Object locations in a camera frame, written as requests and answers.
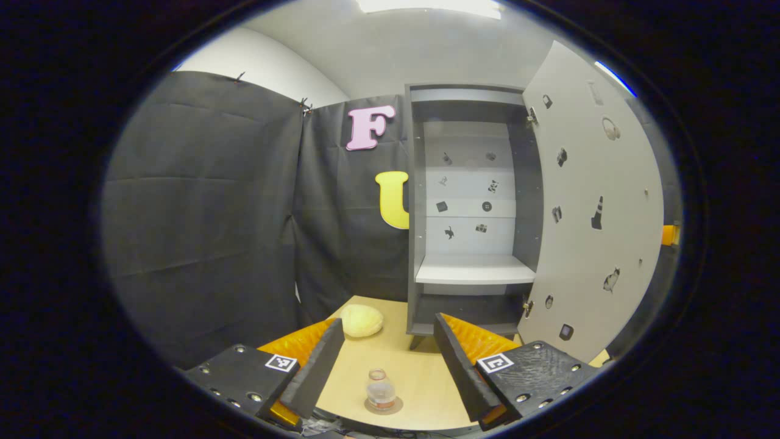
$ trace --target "open cabinet door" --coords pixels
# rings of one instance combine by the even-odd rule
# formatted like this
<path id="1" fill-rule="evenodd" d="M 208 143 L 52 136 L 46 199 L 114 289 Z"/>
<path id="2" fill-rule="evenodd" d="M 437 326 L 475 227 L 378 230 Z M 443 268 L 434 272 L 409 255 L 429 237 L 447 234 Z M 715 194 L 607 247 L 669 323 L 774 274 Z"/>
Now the open cabinet door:
<path id="1" fill-rule="evenodd" d="M 537 117 L 544 228 L 518 331 L 583 361 L 634 313 L 661 246 L 658 165 L 616 86 L 556 41 L 523 92 Z"/>

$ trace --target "gray cabinet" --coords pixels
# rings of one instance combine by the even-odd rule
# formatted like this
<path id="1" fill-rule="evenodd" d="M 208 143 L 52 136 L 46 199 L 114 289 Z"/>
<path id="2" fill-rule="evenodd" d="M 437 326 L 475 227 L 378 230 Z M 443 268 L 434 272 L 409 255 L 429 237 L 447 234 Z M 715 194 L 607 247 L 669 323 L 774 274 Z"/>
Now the gray cabinet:
<path id="1" fill-rule="evenodd" d="M 409 151 L 407 333 L 436 312 L 512 335 L 536 276 L 542 183 L 522 91 L 406 87 Z"/>

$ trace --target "cat sticker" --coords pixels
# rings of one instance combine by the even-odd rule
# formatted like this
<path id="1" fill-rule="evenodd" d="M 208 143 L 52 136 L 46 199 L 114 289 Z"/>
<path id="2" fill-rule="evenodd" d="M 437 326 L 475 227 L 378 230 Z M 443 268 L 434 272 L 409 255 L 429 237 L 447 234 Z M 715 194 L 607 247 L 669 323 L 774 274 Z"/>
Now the cat sticker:
<path id="1" fill-rule="evenodd" d="M 612 272 L 606 279 L 604 279 L 604 290 L 612 293 L 615 288 L 615 284 L 618 283 L 618 277 L 620 277 L 620 268 L 615 267 L 615 271 Z"/>

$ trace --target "gray cabinet leg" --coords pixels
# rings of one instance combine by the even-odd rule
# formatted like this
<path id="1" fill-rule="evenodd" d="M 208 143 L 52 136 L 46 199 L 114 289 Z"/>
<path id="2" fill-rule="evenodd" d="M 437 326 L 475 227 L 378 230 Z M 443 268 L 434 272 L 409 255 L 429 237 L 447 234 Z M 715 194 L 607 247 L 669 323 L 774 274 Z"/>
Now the gray cabinet leg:
<path id="1" fill-rule="evenodd" d="M 415 335 L 412 337 L 412 344 L 409 345 L 409 350 L 413 351 L 420 343 L 425 339 L 424 335 Z"/>

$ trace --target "white shelf board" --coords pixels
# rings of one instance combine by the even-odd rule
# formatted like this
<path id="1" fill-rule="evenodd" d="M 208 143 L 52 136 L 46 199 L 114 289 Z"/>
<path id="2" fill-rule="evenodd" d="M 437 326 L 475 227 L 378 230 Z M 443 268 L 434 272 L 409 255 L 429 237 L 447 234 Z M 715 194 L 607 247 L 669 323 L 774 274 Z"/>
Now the white shelf board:
<path id="1" fill-rule="evenodd" d="M 425 255 L 416 282 L 421 284 L 529 284 L 536 273 L 512 255 Z"/>

